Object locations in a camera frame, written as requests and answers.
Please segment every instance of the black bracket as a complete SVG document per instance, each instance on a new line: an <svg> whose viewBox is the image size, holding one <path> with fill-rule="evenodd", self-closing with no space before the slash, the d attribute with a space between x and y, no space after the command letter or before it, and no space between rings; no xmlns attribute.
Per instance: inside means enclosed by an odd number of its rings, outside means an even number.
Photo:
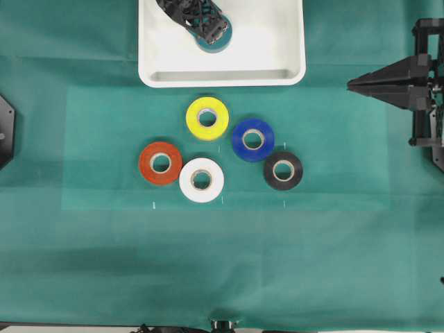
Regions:
<svg viewBox="0 0 444 333"><path fill-rule="evenodd" d="M0 96L0 169L14 156L15 110Z"/></svg>
<svg viewBox="0 0 444 333"><path fill-rule="evenodd" d="M414 56L351 80L348 89L412 111L410 145L431 148L434 164L444 171L444 19L420 19L412 32ZM429 55L431 35L439 35L435 60Z"/></svg>
<svg viewBox="0 0 444 333"><path fill-rule="evenodd" d="M212 0L157 0L157 4L174 22L209 45L221 39L228 29L221 9Z"/></svg>

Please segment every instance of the plastic tray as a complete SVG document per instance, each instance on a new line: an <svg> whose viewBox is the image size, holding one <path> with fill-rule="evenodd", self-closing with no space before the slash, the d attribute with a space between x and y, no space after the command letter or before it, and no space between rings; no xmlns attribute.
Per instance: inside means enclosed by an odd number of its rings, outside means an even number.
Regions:
<svg viewBox="0 0 444 333"><path fill-rule="evenodd" d="M217 5L234 32L226 50L209 54L156 1L139 0L139 76L145 84L229 87L294 85L302 80L302 0L219 0Z"/></svg>

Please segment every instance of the black robotic part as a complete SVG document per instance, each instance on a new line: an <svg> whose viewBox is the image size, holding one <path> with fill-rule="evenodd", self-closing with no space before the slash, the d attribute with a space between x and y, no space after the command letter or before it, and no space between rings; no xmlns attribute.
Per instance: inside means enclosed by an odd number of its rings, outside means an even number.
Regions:
<svg viewBox="0 0 444 333"><path fill-rule="evenodd" d="M0 170L14 156L15 111L0 96Z"/></svg>
<svg viewBox="0 0 444 333"><path fill-rule="evenodd" d="M170 18L212 45L222 38L228 22L212 0L156 0Z"/></svg>
<svg viewBox="0 0 444 333"><path fill-rule="evenodd" d="M288 162L292 166L289 179L281 180L275 172L275 166L281 162ZM264 165L265 181L278 191L289 191L298 186L302 180L304 169L301 161L292 153L279 152L269 156Z"/></svg>
<svg viewBox="0 0 444 333"><path fill-rule="evenodd" d="M434 164L444 171L444 19L419 19L412 32L414 56L351 80L348 89L412 111L410 145L431 148ZM429 55L430 35L438 35L435 60Z"/></svg>

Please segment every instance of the green cloth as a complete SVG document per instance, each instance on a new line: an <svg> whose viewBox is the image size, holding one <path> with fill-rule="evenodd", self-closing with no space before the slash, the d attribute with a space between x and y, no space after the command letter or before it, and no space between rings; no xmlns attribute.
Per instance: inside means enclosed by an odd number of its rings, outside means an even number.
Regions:
<svg viewBox="0 0 444 333"><path fill-rule="evenodd" d="M0 94L18 112L0 171L0 321L444 330L444 175L407 144L410 112L345 89L411 55L411 27L443 2L304 5L301 84L159 90L137 75L135 0L0 0ZM185 126L203 94L232 114L214 143ZM252 114L302 160L294 190L232 152ZM137 157L157 138L215 159L223 200L145 182Z"/></svg>

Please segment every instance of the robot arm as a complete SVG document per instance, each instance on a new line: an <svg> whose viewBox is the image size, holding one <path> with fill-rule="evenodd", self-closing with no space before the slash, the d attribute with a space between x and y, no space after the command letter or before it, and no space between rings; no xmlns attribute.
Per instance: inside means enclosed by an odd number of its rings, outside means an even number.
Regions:
<svg viewBox="0 0 444 333"><path fill-rule="evenodd" d="M193 35L213 45L223 37L228 22L211 0L156 0L170 18Z"/></svg>

